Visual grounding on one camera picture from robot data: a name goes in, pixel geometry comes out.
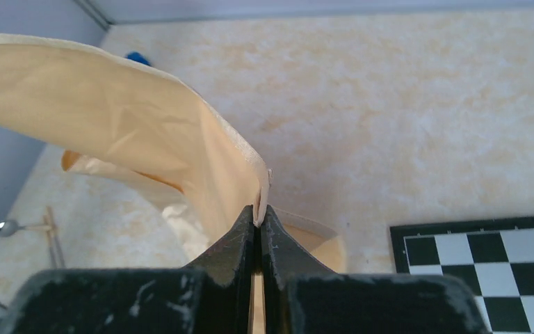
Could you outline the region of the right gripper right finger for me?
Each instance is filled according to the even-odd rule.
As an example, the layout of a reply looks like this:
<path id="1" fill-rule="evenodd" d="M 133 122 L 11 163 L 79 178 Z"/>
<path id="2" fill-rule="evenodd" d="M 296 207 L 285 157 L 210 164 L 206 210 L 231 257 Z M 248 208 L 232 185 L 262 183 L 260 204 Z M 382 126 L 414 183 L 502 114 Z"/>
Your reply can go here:
<path id="1" fill-rule="evenodd" d="M 268 205 L 260 227 L 261 269 L 266 286 L 285 286 L 297 276 L 333 274 L 301 246 L 285 229 Z"/>

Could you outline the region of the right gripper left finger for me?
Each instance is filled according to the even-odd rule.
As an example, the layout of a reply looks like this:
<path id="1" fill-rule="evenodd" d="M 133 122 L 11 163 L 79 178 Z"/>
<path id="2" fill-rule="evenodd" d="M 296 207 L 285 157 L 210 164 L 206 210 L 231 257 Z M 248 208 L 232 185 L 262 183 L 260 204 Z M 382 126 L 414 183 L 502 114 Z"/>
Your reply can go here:
<path id="1" fill-rule="evenodd" d="M 252 206 L 244 207 L 233 226 L 185 267 L 203 270 L 220 286 L 230 286 L 243 278 L 250 278 L 254 272 Z"/>

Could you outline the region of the orange cloth napkin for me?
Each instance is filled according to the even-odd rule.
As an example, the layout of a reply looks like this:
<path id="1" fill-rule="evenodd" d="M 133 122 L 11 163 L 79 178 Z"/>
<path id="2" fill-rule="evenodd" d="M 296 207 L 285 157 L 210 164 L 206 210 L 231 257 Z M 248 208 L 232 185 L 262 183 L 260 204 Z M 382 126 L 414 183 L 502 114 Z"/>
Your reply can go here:
<path id="1" fill-rule="evenodd" d="M 254 272 L 220 286 L 201 269 L 50 269 L 0 333 L 248 333 L 270 176 L 263 159 L 174 76 L 77 42 L 0 34 L 0 126 L 181 191 L 215 228 L 252 206 Z M 226 232 L 218 233 L 218 240 Z M 267 333 L 344 333 L 341 276 L 264 284 Z"/>

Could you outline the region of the blue toy car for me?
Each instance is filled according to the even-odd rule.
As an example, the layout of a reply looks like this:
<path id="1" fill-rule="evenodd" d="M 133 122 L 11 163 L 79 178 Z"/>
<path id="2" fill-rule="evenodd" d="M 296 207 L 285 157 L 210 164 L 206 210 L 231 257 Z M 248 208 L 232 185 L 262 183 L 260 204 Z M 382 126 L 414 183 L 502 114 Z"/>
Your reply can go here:
<path id="1" fill-rule="evenodd" d="M 135 61 L 137 63 L 141 63 L 146 66 L 151 66 L 151 63 L 149 62 L 149 60 L 145 56 L 143 56 L 141 53 L 136 52 L 136 51 L 126 54 L 125 58 Z"/>

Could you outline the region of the black white checkerboard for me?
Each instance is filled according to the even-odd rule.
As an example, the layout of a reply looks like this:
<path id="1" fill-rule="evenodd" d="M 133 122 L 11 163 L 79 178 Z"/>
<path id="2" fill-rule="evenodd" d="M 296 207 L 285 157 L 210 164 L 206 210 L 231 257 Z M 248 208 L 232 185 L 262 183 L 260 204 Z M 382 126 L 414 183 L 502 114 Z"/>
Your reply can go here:
<path id="1" fill-rule="evenodd" d="M 459 278 L 474 293 L 489 333 L 534 333 L 534 217 L 389 231 L 397 272 Z"/>

